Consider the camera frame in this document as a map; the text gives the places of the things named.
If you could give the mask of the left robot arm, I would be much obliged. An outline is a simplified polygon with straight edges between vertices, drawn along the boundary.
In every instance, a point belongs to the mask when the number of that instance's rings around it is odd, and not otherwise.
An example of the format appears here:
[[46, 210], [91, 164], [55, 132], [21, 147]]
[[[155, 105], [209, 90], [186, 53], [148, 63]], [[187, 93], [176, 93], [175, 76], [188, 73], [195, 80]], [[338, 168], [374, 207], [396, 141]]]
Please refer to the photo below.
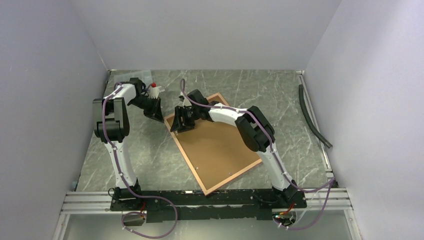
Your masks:
[[130, 210], [139, 209], [144, 197], [126, 143], [131, 129], [127, 107], [135, 106], [146, 118], [163, 123], [159, 97], [163, 90], [154, 82], [146, 84], [138, 77], [132, 77], [115, 83], [110, 94], [92, 102], [93, 132], [104, 143], [115, 174], [113, 197], [123, 199]]

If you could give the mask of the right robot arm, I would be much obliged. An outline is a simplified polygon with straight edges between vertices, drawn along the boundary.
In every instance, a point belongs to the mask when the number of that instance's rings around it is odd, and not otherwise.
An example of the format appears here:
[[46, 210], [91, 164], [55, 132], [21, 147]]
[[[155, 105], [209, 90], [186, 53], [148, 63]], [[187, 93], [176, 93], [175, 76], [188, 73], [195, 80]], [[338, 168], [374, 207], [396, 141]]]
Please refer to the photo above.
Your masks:
[[183, 93], [180, 99], [183, 105], [174, 108], [171, 132], [191, 131], [199, 119], [236, 127], [244, 144], [258, 154], [270, 174], [277, 205], [286, 208], [295, 202], [300, 190], [286, 171], [275, 146], [274, 128], [257, 106], [236, 108], [218, 101], [208, 101], [198, 89], [189, 94]]

